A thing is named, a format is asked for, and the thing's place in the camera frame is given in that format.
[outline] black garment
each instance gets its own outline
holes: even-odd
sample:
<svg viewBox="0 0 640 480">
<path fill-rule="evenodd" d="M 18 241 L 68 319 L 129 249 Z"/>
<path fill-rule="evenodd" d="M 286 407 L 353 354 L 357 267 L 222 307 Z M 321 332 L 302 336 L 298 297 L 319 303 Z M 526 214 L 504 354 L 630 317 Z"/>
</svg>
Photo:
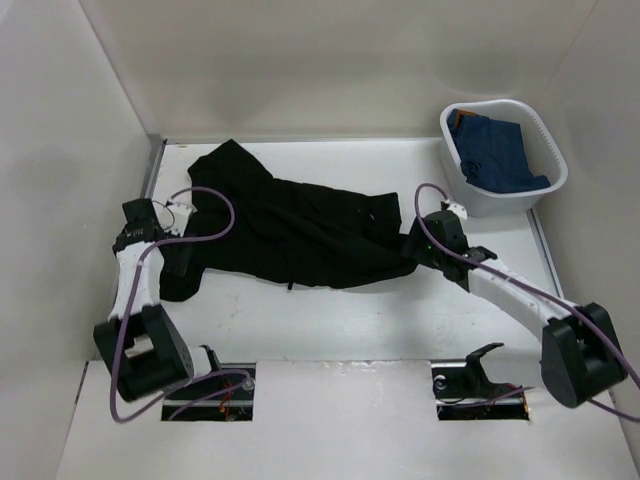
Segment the black garment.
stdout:
<svg viewBox="0 0 640 480">
<path fill-rule="evenodd" d="M 398 195 L 367 197 L 279 180 L 229 140 L 188 170 L 193 186 L 219 190 L 233 203 L 229 234 L 195 244 L 187 274 L 164 273 L 160 296 L 183 301 L 200 287 L 205 268 L 244 272 L 276 283 L 347 288 L 408 275 L 416 268 L 400 256 L 405 236 Z M 193 192 L 197 212 L 189 230 L 211 235 L 229 222 L 217 197 Z"/>
</svg>

